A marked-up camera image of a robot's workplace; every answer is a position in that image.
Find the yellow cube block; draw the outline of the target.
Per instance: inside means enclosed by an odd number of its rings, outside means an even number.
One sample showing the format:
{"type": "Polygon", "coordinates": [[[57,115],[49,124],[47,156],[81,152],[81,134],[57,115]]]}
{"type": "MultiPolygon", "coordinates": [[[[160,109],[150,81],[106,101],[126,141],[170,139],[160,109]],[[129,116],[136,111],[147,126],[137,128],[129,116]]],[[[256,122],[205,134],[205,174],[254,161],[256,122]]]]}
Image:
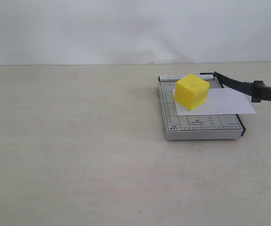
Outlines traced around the yellow cube block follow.
{"type": "Polygon", "coordinates": [[[206,101],[209,88],[209,82],[189,74],[176,82],[174,101],[192,111],[206,101]]]}

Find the white paper sheet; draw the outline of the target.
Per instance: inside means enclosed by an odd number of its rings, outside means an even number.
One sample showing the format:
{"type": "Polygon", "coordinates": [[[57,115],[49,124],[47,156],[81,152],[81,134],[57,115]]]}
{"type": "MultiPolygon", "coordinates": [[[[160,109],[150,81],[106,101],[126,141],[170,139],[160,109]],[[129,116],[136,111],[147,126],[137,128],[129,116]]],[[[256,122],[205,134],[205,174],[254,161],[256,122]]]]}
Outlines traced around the white paper sheet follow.
{"type": "Polygon", "coordinates": [[[255,114],[244,94],[231,88],[210,89],[207,100],[192,111],[177,102],[175,107],[178,116],[255,114]]]}

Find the grey paper cutter base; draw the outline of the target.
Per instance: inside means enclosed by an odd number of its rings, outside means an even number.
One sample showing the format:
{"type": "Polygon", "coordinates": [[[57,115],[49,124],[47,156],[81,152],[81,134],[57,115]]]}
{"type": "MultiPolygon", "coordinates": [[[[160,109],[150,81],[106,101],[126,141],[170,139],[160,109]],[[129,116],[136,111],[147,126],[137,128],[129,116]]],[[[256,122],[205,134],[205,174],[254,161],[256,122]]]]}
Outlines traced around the grey paper cutter base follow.
{"type": "Polygon", "coordinates": [[[158,95],[167,140],[239,139],[246,128],[237,114],[185,115],[177,113],[173,90],[182,75],[158,77],[158,95]]]}

